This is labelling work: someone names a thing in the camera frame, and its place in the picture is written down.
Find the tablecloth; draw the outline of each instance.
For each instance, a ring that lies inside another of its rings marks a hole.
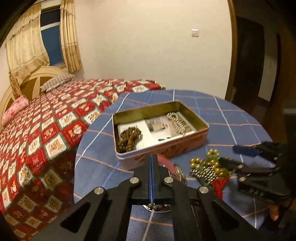
[[[206,146],[171,159],[186,174],[188,186],[200,186],[195,178],[189,176],[190,158],[205,158],[207,150],[213,148],[218,149],[221,156],[251,166],[272,166],[272,163],[261,157],[233,153],[232,146],[235,144],[252,145],[271,139],[258,121],[228,101],[196,91],[124,93],[89,126],[79,144],[75,161],[75,202],[98,186],[112,188],[133,176],[132,171],[121,168],[115,156],[112,114],[171,100],[183,102],[210,125]],[[266,204],[238,192],[235,175],[231,176],[223,192],[223,200],[251,225],[257,229],[262,225],[267,214]],[[142,206],[133,206],[127,240],[174,240],[171,213],[151,213]]]

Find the pillow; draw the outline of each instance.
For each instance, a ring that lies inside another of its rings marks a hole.
[[[62,85],[63,83],[66,83],[68,81],[70,81],[72,78],[75,78],[76,76],[73,74],[61,74],[58,76],[55,76],[51,79],[49,79],[48,81],[46,81],[41,87],[41,91],[46,91],[49,92],[51,90],[53,90],[54,88]]]
[[[29,105],[29,101],[24,95],[17,98],[12,103],[12,105],[8,108],[8,110],[5,111],[2,117],[2,122],[1,122],[2,126],[6,127],[7,124],[13,119],[13,117],[22,109],[26,108],[28,105]]]

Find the window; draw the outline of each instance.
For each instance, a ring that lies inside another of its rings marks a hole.
[[[50,65],[63,68],[65,67],[65,64],[62,57],[61,41],[59,37],[59,25],[59,6],[55,7],[54,9],[41,12],[41,35],[47,54],[49,56]]]

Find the curtain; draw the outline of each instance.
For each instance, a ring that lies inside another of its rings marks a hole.
[[[62,0],[60,38],[62,54],[68,72],[80,70],[81,59],[77,43],[73,0]]]
[[[49,65],[40,29],[41,3],[29,8],[6,37],[10,84],[14,96],[22,93],[20,85],[39,67]]]

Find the red tassel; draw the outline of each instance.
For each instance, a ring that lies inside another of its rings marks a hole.
[[[216,194],[220,199],[223,199],[223,188],[225,184],[228,182],[229,178],[217,178],[212,182],[212,187],[216,190],[213,192]]]

